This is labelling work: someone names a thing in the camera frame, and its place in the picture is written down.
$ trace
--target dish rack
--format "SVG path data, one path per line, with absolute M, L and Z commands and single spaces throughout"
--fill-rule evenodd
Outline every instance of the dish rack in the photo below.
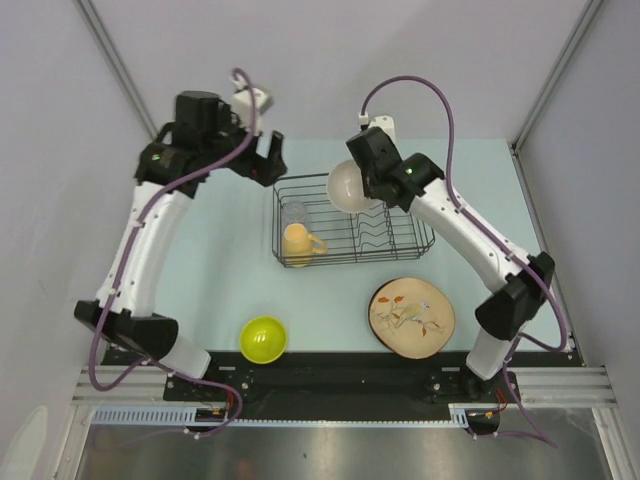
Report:
M 285 267 L 291 266 L 291 258 L 282 251 L 282 207 L 290 202 L 305 205 L 309 230 L 329 245 L 329 251 L 313 255 L 308 266 L 417 259 L 435 243 L 433 229 L 400 208 L 380 202 L 357 214 L 336 209 L 327 196 L 328 176 L 284 177 L 273 186 L 272 250 Z

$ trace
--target plate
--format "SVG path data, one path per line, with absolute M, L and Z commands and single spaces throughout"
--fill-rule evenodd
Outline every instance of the plate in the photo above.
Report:
M 406 358 L 438 353 L 455 330 L 451 302 L 430 283 L 399 278 L 380 287 L 369 304 L 369 325 L 389 349 Z

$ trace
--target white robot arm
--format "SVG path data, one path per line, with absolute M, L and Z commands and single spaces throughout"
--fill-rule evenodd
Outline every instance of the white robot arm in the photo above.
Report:
M 512 254 L 528 259 L 529 266 L 549 285 L 555 268 L 546 253 L 531 257 L 500 234 L 454 190 L 461 207 L 451 201 L 442 170 L 428 157 L 414 154 L 403 160 L 395 145 L 395 126 L 389 116 L 361 116 L 364 129 L 347 141 L 361 170 L 364 193 L 400 206 L 433 227 L 469 262 L 493 294 L 476 310 L 481 328 L 466 366 L 481 381 L 502 368 L 517 334 L 544 302 L 539 287 L 506 256 L 460 209 L 472 213 L 496 237 L 509 244 Z
M 96 299 L 79 301 L 74 312 L 92 330 L 101 316 L 106 315 L 102 328 L 105 339 L 191 378 L 202 378 L 206 373 L 209 353 L 182 337 L 176 320 L 154 313 L 154 305 L 158 278 L 174 233 L 206 175 L 170 191 L 161 190 L 218 161 L 246 138 L 251 123 L 251 98 L 241 77 L 232 81 L 236 93 L 229 104 L 207 92 L 188 91 L 177 96 L 175 122 L 165 125 L 140 155 L 129 222 L 107 278 Z M 260 115 L 271 106 L 272 97 L 255 86 L 253 95 L 257 113 L 254 139 L 227 167 L 267 186 L 287 170 L 281 153 L 283 137 L 273 133 L 266 158 L 256 153 L 261 134 Z M 168 133 L 172 134 L 171 144 L 163 143 Z M 151 203 L 140 223 L 141 211 L 156 195 L 160 197 Z M 135 236 L 131 235 L 133 229 L 137 229 Z M 120 278 L 117 291 L 113 288 L 116 277 Z

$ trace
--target lime green bowl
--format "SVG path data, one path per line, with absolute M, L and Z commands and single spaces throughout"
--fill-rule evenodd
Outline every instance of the lime green bowl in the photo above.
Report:
M 247 323 L 240 332 L 240 351 L 253 363 L 271 363 L 284 353 L 287 331 L 273 317 L 258 317 Z

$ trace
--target white bowl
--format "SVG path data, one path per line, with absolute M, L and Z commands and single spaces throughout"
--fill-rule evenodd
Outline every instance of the white bowl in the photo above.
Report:
M 346 213 L 359 213 L 379 202 L 364 196 L 362 174 L 353 160 L 345 160 L 331 170 L 327 195 L 334 207 Z

